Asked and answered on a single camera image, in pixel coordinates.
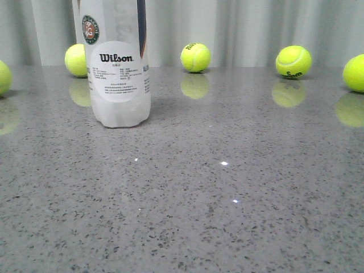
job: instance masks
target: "yellow tennis ball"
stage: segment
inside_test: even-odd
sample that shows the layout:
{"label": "yellow tennis ball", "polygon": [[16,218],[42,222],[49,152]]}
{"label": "yellow tennis ball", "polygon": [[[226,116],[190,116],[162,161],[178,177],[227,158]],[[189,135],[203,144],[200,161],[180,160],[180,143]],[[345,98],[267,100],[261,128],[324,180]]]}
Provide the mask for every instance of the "yellow tennis ball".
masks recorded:
{"label": "yellow tennis ball", "polygon": [[307,49],[300,45],[291,45],[279,52],[275,67],[284,77],[298,78],[310,70],[311,62],[311,54]]}
{"label": "yellow tennis ball", "polygon": [[209,80],[203,74],[188,73],[181,82],[182,93],[193,100],[205,97],[209,89]]}
{"label": "yellow tennis ball", "polygon": [[364,127],[364,94],[348,93],[336,103],[336,116],[350,127]]}
{"label": "yellow tennis ball", "polygon": [[342,77],[350,89],[364,92],[364,54],[348,61],[342,72]]}
{"label": "yellow tennis ball", "polygon": [[209,66],[210,61],[210,50],[204,44],[188,44],[181,52],[182,65],[190,72],[201,72],[205,70]]}
{"label": "yellow tennis ball", "polygon": [[64,64],[68,71],[77,77],[87,76],[85,46],[74,44],[69,47],[64,55]]}
{"label": "yellow tennis ball", "polygon": [[0,96],[4,95],[10,88],[13,81],[13,74],[9,67],[0,61]]}
{"label": "yellow tennis ball", "polygon": [[295,107],[305,100],[306,88],[299,80],[282,79],[273,87],[272,97],[282,107]]}

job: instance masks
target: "orange circular logo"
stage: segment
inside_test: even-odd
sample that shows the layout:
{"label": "orange circular logo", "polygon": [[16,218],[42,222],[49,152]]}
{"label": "orange circular logo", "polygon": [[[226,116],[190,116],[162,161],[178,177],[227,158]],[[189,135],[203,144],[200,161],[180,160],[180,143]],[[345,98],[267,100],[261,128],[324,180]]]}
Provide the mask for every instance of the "orange circular logo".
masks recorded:
{"label": "orange circular logo", "polygon": [[97,42],[99,36],[98,24],[89,15],[85,15],[82,19],[82,32],[86,43],[94,44]]}

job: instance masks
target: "white curtain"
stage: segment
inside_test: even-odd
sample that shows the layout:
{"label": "white curtain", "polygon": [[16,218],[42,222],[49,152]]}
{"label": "white curtain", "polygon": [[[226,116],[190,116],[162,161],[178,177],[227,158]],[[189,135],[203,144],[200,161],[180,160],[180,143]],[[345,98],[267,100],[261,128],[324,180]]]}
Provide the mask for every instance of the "white curtain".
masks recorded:
{"label": "white curtain", "polygon": [[[82,42],[77,0],[0,0],[0,59],[62,65]],[[146,0],[150,66],[180,66],[190,42],[206,44],[213,67],[264,67],[299,44],[316,65],[342,67],[364,48],[363,0]]]}

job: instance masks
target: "white circular label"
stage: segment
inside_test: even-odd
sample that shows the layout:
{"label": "white circular label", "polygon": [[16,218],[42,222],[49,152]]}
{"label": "white circular label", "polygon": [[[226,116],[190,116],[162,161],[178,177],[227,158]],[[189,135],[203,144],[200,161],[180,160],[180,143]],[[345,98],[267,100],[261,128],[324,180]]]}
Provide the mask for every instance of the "white circular label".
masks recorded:
{"label": "white circular label", "polygon": [[108,101],[129,101],[144,91],[140,56],[128,43],[112,41],[98,45],[91,55],[90,70],[94,88]]}

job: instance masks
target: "speckled gray surface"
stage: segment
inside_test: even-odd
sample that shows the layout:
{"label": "speckled gray surface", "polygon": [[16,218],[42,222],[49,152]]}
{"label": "speckled gray surface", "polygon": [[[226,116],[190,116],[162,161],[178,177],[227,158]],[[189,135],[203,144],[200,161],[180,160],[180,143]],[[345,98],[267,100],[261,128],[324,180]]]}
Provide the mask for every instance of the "speckled gray surface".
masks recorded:
{"label": "speckled gray surface", "polygon": [[363,117],[336,112],[363,95],[340,68],[152,68],[130,129],[96,122],[63,67],[12,70],[1,272],[364,272]]}

